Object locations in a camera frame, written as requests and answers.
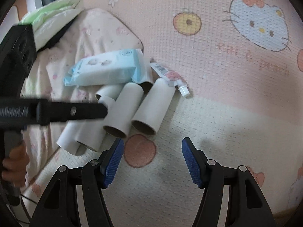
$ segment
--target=cat whisker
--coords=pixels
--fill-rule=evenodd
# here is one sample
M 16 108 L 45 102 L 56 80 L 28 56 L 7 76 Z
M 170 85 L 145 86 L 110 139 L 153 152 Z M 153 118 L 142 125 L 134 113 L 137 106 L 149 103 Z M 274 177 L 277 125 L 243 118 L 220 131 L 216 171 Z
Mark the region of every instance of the cat whisker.
M 291 40 L 289 40 L 288 38 L 282 37 L 282 39 L 285 39 L 285 40 L 289 41 L 292 44 Z
M 232 19 L 224 19 L 224 20 L 222 20 L 222 22 L 224 22 L 224 21 L 231 21 L 231 22 L 237 22 L 238 23 L 238 21 L 235 21 L 235 20 L 232 20 Z
M 284 44 L 286 46 L 286 48 L 288 48 L 289 51 L 291 52 L 291 49 L 287 46 L 287 44 L 285 44 L 285 43 L 282 43 L 282 44 Z
M 232 14 L 232 15 L 234 15 L 234 16 L 237 16 L 236 14 L 234 14 L 234 13 L 232 13 L 232 12 L 229 12 L 229 11 L 223 11 L 223 13 L 230 13 L 230 14 Z

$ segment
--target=yellow fruit print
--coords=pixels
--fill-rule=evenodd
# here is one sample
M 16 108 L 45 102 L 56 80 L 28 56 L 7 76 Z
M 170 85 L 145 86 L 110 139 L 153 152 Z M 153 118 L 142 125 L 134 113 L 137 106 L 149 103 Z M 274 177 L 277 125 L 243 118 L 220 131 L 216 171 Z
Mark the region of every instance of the yellow fruit print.
M 177 32 L 192 36 L 201 29 L 201 19 L 195 13 L 179 13 L 174 17 L 173 25 Z

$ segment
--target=blue textured pad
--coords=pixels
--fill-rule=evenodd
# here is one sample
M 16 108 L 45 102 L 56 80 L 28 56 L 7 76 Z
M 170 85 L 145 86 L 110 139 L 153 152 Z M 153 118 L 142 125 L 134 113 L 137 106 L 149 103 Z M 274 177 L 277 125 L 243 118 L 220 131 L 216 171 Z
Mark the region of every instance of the blue textured pad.
M 124 143 L 123 140 L 120 139 L 120 142 L 116 147 L 113 156 L 109 160 L 109 163 L 105 169 L 105 176 L 103 183 L 106 188 L 113 182 L 115 178 L 116 171 L 118 169 L 123 153 L 124 153 Z
M 189 173 L 191 175 L 192 181 L 196 185 L 198 185 L 198 187 L 201 187 L 202 180 L 201 180 L 200 167 L 185 139 L 183 139 L 183 141 L 182 141 L 182 153 L 183 153 L 185 162 L 187 164 Z

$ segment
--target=cardboard tube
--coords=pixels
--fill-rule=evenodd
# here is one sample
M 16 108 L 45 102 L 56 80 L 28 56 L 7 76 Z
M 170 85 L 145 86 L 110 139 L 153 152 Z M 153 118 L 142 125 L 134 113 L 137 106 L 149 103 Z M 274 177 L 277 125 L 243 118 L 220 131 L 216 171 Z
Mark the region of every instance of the cardboard tube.
M 126 138 L 131 129 L 131 118 L 138 109 L 143 89 L 136 83 L 127 83 L 111 111 L 104 119 L 104 130 L 116 137 Z
M 101 89 L 99 89 L 95 96 L 97 98 L 97 100 L 100 99 L 101 96 L 108 96 L 114 100 L 116 100 L 119 96 L 119 94 L 121 93 L 123 87 L 124 87 L 124 83 L 122 84 L 114 84 L 114 85 L 104 85 L 101 87 Z
M 68 121 L 57 141 L 57 145 L 70 154 L 76 155 L 80 143 L 75 140 L 75 135 L 81 128 L 82 124 L 83 121 Z
M 155 135 L 176 91 L 166 80 L 159 78 L 131 120 L 132 125 L 146 135 Z
M 98 103 L 106 105 L 109 112 L 115 100 L 108 96 L 101 96 Z M 90 150 L 98 152 L 106 135 L 103 129 L 103 121 L 104 119 L 85 120 L 76 134 L 75 140 Z

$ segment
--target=human hand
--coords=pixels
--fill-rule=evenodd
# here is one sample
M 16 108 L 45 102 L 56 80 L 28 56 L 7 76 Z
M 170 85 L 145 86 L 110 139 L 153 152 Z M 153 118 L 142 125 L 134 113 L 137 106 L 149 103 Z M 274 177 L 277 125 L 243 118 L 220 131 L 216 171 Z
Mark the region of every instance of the human hand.
M 29 163 L 29 157 L 26 153 L 25 142 L 19 143 L 18 147 L 13 148 L 9 153 L 9 158 L 2 162 L 7 171 L 2 172 L 2 178 L 11 182 L 15 187 L 25 185 L 26 165 Z

